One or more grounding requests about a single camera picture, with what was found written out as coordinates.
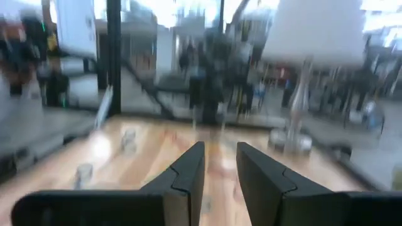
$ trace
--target white lamp shade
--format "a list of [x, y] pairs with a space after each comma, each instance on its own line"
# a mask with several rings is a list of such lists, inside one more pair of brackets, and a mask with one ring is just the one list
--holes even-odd
[[315, 66], [359, 67], [364, 61], [359, 0], [281, 0], [262, 58]]

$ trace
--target railing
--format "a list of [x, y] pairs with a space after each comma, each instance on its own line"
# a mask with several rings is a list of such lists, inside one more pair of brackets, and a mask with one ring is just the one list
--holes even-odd
[[109, 109], [111, 108], [113, 98], [113, 87], [108, 86], [100, 103], [99, 110], [96, 113], [94, 129], [99, 129], [105, 122]]
[[125, 67], [127, 69], [127, 71], [131, 74], [131, 76], [134, 79], [134, 81], [139, 83], [140, 86], [141, 86], [141, 89], [144, 90], [147, 93], [148, 97], [150, 97], [151, 100], [156, 102], [161, 107], [161, 113], [165, 117], [167, 117], [169, 119], [173, 119], [174, 115], [173, 115], [173, 112], [171, 111], [171, 109], [169, 107], [167, 107], [164, 103], [162, 103], [162, 101], [158, 98], [157, 89], [154, 86], [150, 85], [150, 84], [144, 83], [138, 77], [137, 71], [135, 71], [135, 69], [133, 68], [133, 66], [131, 66], [131, 64], [130, 64], [130, 62], [128, 60], [121, 58], [121, 66]]

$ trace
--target person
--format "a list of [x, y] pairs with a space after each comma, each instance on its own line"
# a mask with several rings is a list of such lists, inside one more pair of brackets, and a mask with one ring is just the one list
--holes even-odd
[[38, 83], [35, 77], [36, 56], [25, 42], [24, 26], [3, 19], [0, 29], [0, 71], [8, 81], [10, 96], [21, 97], [25, 93], [28, 97], [40, 97], [39, 89], [33, 87]]
[[180, 71], [184, 74], [184, 76], [187, 75], [187, 70], [188, 66], [190, 64], [190, 59], [187, 51], [182, 51], [179, 57], [179, 66], [180, 66]]

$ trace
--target table lamp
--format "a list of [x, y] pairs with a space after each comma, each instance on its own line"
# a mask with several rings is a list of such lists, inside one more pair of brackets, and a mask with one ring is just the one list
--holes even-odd
[[287, 131], [271, 131], [269, 143], [285, 151], [308, 151], [311, 138], [300, 134], [308, 109], [313, 67], [358, 69], [364, 61], [363, 14], [359, 0], [281, 0], [262, 59], [300, 68], [291, 99]]

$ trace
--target wooden table surface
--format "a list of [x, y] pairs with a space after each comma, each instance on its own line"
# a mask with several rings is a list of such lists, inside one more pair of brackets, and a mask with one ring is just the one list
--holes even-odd
[[[135, 130], [136, 149], [121, 149], [121, 138]], [[136, 190], [158, 176], [196, 141], [205, 141], [205, 182], [200, 225], [251, 225], [236, 169], [236, 143], [244, 141], [299, 174], [333, 191], [363, 190], [345, 171], [317, 150], [309, 157], [285, 156], [268, 148], [268, 133], [193, 129], [188, 124], [113, 118], [103, 130], [70, 143], [0, 186], [0, 226], [19, 198], [37, 190], [73, 189], [77, 166], [93, 165], [87, 189]]]

